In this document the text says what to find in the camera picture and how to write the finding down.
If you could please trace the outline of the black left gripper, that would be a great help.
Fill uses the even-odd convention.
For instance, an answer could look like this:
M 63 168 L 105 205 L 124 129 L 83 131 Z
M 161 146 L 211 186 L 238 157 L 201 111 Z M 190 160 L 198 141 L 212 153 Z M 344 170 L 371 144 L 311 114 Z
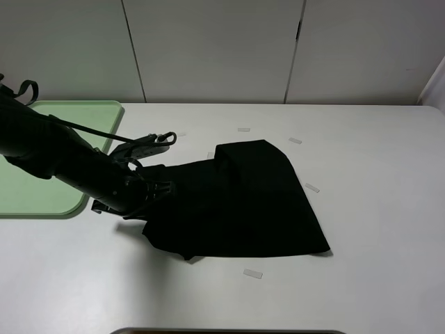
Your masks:
M 102 182 L 105 194 L 93 201 L 91 210 L 124 219 L 146 219 L 152 206 L 175 196 L 176 185 L 164 174 L 166 171 L 163 164 L 139 166 L 135 170 L 114 165 Z

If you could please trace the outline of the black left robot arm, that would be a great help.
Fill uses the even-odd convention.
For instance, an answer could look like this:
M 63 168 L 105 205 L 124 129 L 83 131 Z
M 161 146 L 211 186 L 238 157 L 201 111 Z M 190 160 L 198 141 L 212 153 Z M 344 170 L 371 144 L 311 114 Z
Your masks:
M 95 149 L 78 131 L 121 141 L 130 150 L 168 147 L 162 142 L 106 134 L 55 116 L 44 116 L 14 97 L 1 95 L 1 154 L 12 165 L 44 180 L 56 179 L 93 198 L 92 210 L 124 218 L 145 218 L 151 205 L 171 196 L 172 182 L 149 180 L 131 155 L 115 158 Z

